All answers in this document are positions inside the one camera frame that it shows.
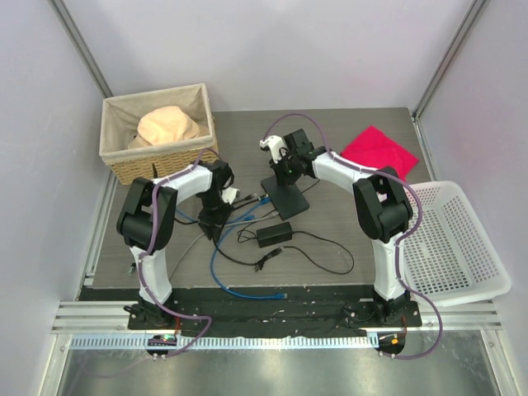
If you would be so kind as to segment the black network switch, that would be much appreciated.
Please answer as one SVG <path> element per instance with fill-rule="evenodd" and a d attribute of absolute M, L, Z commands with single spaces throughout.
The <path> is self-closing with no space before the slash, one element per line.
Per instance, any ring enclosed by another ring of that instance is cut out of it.
<path fill-rule="evenodd" d="M 264 192 L 282 220 L 288 220 L 309 209 L 309 202 L 301 190 L 293 186 L 280 186 L 275 177 L 268 177 L 261 181 Z"/>

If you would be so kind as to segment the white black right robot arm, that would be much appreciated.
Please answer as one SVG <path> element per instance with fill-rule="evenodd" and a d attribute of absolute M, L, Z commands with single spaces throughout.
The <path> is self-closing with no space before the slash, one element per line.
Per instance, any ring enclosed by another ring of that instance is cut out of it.
<path fill-rule="evenodd" d="M 377 323 L 389 326 L 399 320 L 410 303 L 410 292 L 397 278 L 397 239 L 408 231 L 413 217 L 398 174 L 391 167 L 362 167 L 331 149 L 314 147 L 304 130 L 284 137 L 270 135 L 259 142 L 271 154 L 274 175 L 261 181 L 279 216 L 290 219 L 309 209 L 296 186 L 302 176 L 341 187 L 353 195 L 358 223 L 371 240 L 375 258 L 372 314 Z"/>

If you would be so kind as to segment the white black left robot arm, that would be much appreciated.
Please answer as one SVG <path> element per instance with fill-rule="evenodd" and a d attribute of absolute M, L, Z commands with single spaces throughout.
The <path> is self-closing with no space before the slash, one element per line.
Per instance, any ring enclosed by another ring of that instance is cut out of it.
<path fill-rule="evenodd" d="M 166 246 L 172 238 L 177 205 L 196 196 L 202 209 L 198 225 L 216 242 L 220 227 L 233 212 L 225 197 L 234 174 L 224 161 L 199 161 L 171 176 L 136 178 L 130 185 L 116 228 L 132 252 L 139 277 L 139 302 L 129 312 L 143 315 L 154 327 L 169 328 L 176 317 L 167 273 Z"/>

